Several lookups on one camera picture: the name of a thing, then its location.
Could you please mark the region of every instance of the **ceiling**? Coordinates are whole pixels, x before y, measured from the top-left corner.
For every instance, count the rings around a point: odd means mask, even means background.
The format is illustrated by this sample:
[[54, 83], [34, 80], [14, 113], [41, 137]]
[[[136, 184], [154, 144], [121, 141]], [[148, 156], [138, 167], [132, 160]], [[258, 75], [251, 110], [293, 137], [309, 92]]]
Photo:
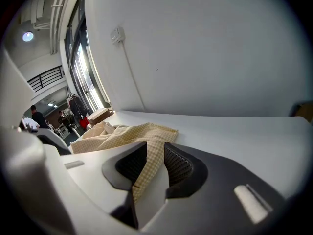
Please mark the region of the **ceiling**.
[[[43, 16], [37, 19], [36, 24], [50, 22], [53, 1], [45, 0]], [[34, 29], [30, 20], [21, 23], [21, 11], [26, 6], [30, 6], [28, 2], [24, 3], [24, 6], [12, 19], [4, 38], [5, 47], [17, 67], [50, 53], [50, 30]], [[22, 36], [27, 31], [33, 32], [34, 39], [24, 42]]]
[[[54, 105], [61, 106], [62, 104], [66, 103], [67, 99], [67, 92], [66, 88], [59, 89], [58, 91], [50, 94], [46, 98], [42, 99], [38, 103], [35, 104], [37, 111], [41, 112], [43, 115], [47, 115], [48, 113], [52, 112], [53, 110], [57, 110], [57, 108], [52, 108], [48, 106], [51, 102]], [[25, 116], [31, 118], [31, 111], [28, 109], [25, 113]]]

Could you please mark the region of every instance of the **floor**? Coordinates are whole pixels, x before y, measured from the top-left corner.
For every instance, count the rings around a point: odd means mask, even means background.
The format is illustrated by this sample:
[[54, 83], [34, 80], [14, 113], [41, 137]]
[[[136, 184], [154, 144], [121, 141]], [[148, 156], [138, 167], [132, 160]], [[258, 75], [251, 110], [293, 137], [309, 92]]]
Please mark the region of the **floor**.
[[[86, 132], [81, 127], [77, 128], [76, 131], [78, 132], [79, 135], [83, 135]], [[69, 146], [70, 143], [75, 142], [77, 139], [78, 136], [76, 135], [76, 133], [72, 132], [69, 135], [67, 135], [63, 140], [67, 144], [67, 146]]]

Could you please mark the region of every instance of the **metal railing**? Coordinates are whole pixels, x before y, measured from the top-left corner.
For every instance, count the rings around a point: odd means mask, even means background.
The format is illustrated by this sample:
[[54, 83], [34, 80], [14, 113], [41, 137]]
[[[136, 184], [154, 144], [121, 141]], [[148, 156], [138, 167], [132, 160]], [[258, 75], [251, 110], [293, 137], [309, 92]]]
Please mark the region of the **metal railing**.
[[52, 84], [55, 81], [58, 81], [63, 78], [61, 65], [50, 70], [47, 70], [38, 76], [28, 80], [29, 85], [33, 88], [35, 92], [41, 90], [43, 87]]

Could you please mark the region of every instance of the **white table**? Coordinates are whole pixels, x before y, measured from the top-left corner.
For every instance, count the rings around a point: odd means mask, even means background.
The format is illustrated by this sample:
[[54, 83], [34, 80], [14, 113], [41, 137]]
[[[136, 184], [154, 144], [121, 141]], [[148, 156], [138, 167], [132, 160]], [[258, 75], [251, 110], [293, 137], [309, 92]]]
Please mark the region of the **white table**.
[[146, 122], [177, 129], [175, 143], [233, 159], [285, 198], [301, 187], [311, 163], [313, 128], [301, 117], [199, 117], [120, 111], [111, 125]]

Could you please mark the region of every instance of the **yellow checkered cloth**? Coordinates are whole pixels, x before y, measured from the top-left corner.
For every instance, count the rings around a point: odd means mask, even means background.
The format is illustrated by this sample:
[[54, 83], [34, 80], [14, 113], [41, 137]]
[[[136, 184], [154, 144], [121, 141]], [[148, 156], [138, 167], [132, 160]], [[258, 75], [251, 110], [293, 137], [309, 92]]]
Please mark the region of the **yellow checkered cloth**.
[[116, 129], [108, 134], [105, 127], [105, 122], [98, 123], [83, 135], [82, 140], [71, 143], [73, 153], [106, 150], [133, 142], [147, 142], [147, 163], [133, 186], [133, 196], [136, 202], [164, 163], [164, 143], [174, 142], [178, 131], [153, 123], [145, 123], [129, 127], [114, 126]]

